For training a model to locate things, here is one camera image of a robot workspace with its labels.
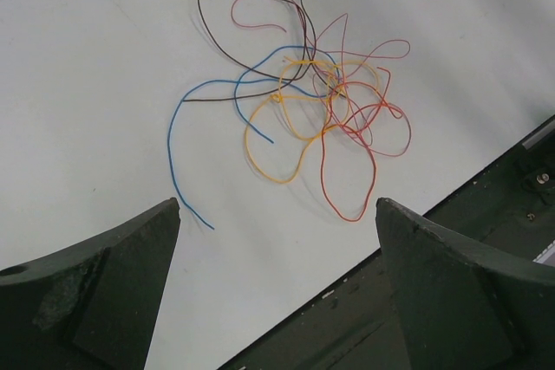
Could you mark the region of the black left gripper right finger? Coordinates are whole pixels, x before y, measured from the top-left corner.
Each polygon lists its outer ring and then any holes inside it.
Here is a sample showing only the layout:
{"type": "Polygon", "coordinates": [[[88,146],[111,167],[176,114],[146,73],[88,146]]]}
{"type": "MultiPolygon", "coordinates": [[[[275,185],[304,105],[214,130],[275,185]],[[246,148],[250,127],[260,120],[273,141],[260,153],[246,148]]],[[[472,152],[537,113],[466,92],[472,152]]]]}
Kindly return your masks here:
{"type": "Polygon", "coordinates": [[[413,369],[552,369],[554,268],[390,198],[376,228],[413,369]]]}

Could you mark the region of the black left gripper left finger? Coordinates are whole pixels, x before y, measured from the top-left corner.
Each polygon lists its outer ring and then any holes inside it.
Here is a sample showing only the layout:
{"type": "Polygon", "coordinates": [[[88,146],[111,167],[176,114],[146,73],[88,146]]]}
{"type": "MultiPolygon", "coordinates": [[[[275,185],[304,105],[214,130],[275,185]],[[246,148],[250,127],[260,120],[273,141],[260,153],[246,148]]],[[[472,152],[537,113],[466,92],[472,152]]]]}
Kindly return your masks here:
{"type": "Polygon", "coordinates": [[[1,272],[3,369],[142,369],[180,229],[169,198],[1,272]]]}

